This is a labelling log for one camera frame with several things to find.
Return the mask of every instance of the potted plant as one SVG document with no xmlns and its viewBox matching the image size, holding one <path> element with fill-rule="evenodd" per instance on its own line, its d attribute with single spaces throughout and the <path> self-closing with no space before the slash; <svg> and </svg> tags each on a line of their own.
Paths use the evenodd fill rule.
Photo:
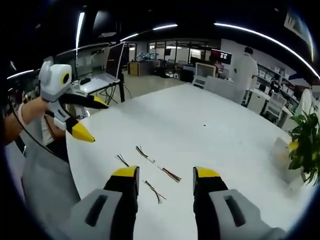
<svg viewBox="0 0 320 240">
<path fill-rule="evenodd" d="M 288 145 L 289 170 L 301 169 L 303 182 L 316 184 L 320 169 L 320 124 L 316 113 L 292 116 L 297 123 L 291 132 L 291 143 Z"/>
</svg>

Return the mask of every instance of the floor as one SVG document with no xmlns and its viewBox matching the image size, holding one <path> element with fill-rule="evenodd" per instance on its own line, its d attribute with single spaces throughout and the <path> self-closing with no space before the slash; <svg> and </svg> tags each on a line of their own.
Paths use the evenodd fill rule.
<svg viewBox="0 0 320 240">
<path fill-rule="evenodd" d="M 130 100 L 130 98 L 139 97 L 145 94 L 156 92 L 162 89 L 171 88 L 181 84 L 184 84 L 184 82 L 176 78 L 162 78 L 160 76 L 155 76 L 155 75 L 132 76 L 132 75 L 128 75 L 125 72 L 124 85 L 126 88 L 124 88 L 124 97 L 125 97 L 125 100 L 128 101 Z M 111 90 L 112 90 L 111 88 L 107 89 L 108 95 L 111 94 Z M 102 100 L 105 100 L 106 97 L 103 95 L 105 93 L 102 93 L 102 94 L 100 93 L 101 91 L 98 91 L 97 93 L 93 93 L 93 95 L 97 95 Z M 113 99 L 117 103 L 121 102 L 118 86 L 114 92 Z M 109 107 L 112 107 L 117 104 L 114 101 L 113 100 L 110 101 Z M 88 111 L 90 115 L 92 115 L 96 113 L 98 110 L 89 108 Z"/>
</svg>

